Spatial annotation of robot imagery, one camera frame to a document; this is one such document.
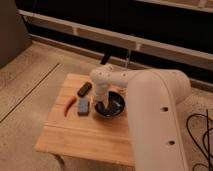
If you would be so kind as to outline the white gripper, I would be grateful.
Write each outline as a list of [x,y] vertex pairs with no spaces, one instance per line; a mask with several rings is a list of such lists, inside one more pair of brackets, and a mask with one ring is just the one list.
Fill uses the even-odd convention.
[[108,92],[109,86],[108,85],[98,85],[94,86],[94,101],[95,102],[102,102],[105,107],[108,106]]

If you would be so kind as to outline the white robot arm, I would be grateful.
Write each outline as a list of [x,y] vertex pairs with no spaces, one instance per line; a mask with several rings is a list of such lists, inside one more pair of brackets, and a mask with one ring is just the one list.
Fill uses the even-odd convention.
[[126,112],[135,171],[189,171],[176,105],[191,91],[185,73],[174,69],[115,71],[110,64],[90,72],[93,99],[108,100],[111,85],[126,89]]

